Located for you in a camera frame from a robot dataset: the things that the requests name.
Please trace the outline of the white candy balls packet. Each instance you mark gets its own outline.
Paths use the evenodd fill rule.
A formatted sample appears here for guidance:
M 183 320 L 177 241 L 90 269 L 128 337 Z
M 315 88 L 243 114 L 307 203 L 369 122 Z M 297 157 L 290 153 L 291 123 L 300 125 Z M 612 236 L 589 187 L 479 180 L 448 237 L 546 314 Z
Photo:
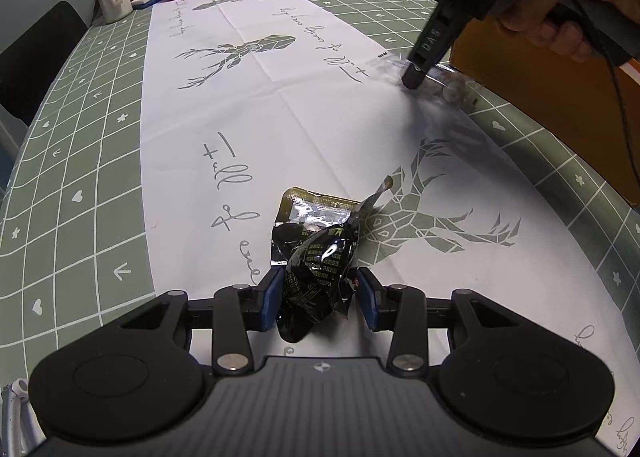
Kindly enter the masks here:
M 405 57 L 384 52 L 370 60 L 367 66 L 373 69 L 374 79 L 406 89 L 401 78 L 411 64 Z M 448 64 L 437 64 L 411 93 L 423 99 L 448 102 L 468 112 L 480 101 L 479 88 L 480 84 Z

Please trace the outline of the black foil snack packet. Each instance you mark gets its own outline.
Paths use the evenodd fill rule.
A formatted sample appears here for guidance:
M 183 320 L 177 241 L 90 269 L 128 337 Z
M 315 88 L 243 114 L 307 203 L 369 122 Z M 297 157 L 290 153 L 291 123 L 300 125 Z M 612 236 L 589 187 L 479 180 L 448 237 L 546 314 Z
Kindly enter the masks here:
M 297 343 L 332 314 L 348 315 L 355 288 L 347 273 L 360 226 L 393 185 L 386 176 L 361 202 L 298 187 L 285 191 L 271 234 L 271 264 L 284 268 L 276 318 L 283 340 Z

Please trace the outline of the green grid tablecloth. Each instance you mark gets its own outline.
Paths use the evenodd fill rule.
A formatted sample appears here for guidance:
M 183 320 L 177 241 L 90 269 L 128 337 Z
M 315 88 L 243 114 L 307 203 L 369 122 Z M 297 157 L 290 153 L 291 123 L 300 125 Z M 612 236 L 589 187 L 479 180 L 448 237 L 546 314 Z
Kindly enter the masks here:
M 337 0 L 404 57 L 430 0 Z M 159 295 L 149 278 L 140 110 L 150 7 L 91 29 L 30 129 L 1 220 L 1 378 Z

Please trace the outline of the white deer table runner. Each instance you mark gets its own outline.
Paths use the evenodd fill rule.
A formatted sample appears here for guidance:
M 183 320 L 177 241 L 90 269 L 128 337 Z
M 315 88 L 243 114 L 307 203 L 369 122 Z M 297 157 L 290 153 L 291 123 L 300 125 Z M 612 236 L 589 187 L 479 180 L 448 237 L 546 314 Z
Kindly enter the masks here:
M 598 354 L 616 395 L 600 439 L 639 440 L 639 217 L 547 125 L 446 73 L 401 63 L 337 0 L 178 0 L 152 8 L 140 110 L 155 292 L 205 298 L 270 265 L 285 191 L 392 189 L 356 254 L 381 281 L 474 289 Z

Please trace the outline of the orange cardboard box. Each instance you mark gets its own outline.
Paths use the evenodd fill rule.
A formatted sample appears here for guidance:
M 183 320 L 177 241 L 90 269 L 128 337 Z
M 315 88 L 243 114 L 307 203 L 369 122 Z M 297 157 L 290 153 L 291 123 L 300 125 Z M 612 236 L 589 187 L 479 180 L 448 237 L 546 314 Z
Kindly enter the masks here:
M 579 64 L 509 36 L 495 19 L 470 22 L 454 42 L 451 65 L 518 107 L 586 160 L 629 203 L 639 203 L 631 163 L 639 160 L 639 64 L 616 70 L 634 154 L 629 156 L 620 107 L 601 57 Z

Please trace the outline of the black chair far left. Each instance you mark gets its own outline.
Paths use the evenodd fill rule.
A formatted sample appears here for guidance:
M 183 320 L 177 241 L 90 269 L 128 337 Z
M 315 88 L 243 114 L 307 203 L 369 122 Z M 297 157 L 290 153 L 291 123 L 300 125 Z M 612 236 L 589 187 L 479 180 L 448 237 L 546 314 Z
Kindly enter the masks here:
M 30 125 L 86 32 L 86 24 L 69 2 L 55 4 L 1 53 L 1 106 Z

